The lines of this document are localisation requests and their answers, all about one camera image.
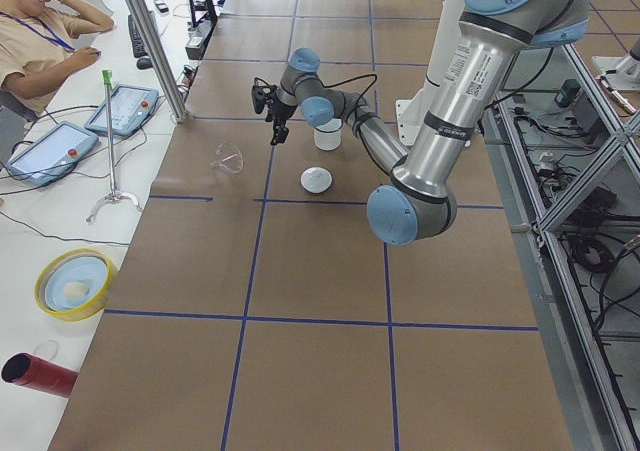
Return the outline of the white patterned cup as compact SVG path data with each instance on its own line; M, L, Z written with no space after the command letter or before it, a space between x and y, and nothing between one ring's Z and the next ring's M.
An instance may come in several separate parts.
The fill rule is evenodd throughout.
M341 130L343 122L334 118L329 122L314 128L314 144L322 151L333 151L341 145Z

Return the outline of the far teach pendant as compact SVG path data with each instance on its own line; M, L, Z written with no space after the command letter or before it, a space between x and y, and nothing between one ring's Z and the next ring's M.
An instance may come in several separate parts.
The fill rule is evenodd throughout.
M159 91L151 88L118 84L111 93L111 125L114 136L127 138L137 132L154 112ZM86 121L85 129L107 134L106 100Z

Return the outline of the teach pendant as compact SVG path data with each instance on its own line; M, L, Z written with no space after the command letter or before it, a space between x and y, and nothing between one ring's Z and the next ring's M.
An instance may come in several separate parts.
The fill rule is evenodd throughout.
M48 185L68 174L98 143L98 136L63 121L12 157L9 175L36 186Z
M111 93L111 125L114 136L127 138L137 132L154 112L159 91L151 88L118 84ZM106 100L86 121L85 129L107 134Z

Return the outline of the black computer mouse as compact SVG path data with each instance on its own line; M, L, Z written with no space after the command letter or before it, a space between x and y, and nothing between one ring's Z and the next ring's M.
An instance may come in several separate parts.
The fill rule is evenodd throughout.
M153 63L151 62L151 59L148 56L142 56L142 57L137 59L136 67L139 70L146 70L146 69L152 68L153 67Z

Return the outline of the black keyboard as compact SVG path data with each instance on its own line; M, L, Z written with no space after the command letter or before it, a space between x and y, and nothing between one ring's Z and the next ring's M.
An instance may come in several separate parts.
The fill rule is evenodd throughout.
M131 42L132 54L134 58L141 58L147 55L144 41L137 28L135 19L132 15L128 16L128 32Z

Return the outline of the near teach pendant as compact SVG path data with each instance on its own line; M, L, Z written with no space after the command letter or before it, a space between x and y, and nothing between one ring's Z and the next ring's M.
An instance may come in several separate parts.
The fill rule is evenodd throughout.
M48 185L68 174L98 143L98 136L63 121L12 157L9 175L36 186Z

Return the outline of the yellow tape roll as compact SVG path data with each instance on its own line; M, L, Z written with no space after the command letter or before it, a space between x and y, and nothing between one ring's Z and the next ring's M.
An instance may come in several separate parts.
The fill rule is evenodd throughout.
M117 266L105 254L90 248L71 250L42 270L34 287L34 300L56 319L80 321L104 308L117 274Z

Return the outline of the seated person beige shirt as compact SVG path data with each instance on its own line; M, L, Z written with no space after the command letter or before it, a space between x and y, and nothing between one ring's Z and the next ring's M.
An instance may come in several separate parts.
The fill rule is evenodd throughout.
M1 90L43 113L67 78L100 56L74 41L113 27L112 18L86 0L1 0Z

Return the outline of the red cylinder tube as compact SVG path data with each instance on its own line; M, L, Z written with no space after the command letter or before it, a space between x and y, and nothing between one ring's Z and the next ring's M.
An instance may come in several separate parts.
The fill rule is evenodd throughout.
M1 370L4 382L68 398L78 373L51 361L18 353L9 358Z

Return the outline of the green handled reacher grabber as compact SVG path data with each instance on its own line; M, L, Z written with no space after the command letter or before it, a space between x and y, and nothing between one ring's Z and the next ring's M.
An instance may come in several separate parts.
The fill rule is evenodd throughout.
M111 113L111 95L112 95L112 72L108 69L102 71L102 80L105 91L105 114L106 114L106 127L107 127L107 150L108 150L108 165L109 165L109 192L100 198L92 207L89 216L86 218L87 223L93 223L101 208L107 204L118 204L122 201L131 202L135 209L139 212L143 211L138 197L130 192L121 191L117 185L116 177L116 164L115 164L115 152L114 152L114 134L112 126L112 113Z

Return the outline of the aluminium frame post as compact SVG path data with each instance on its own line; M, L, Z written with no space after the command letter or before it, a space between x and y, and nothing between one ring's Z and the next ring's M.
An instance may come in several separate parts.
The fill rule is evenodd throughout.
M154 72L171 108L173 117L177 123L182 123L187 117L187 110L174 80L160 36L156 31L156 26L152 23L146 2L145 0L124 1L136 22L137 29L151 58Z

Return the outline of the aluminium side frame rail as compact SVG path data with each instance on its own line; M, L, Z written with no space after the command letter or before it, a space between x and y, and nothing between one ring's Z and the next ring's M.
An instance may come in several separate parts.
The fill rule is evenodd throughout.
M577 43L526 50L484 115L577 450L639 446L639 0L592 0Z

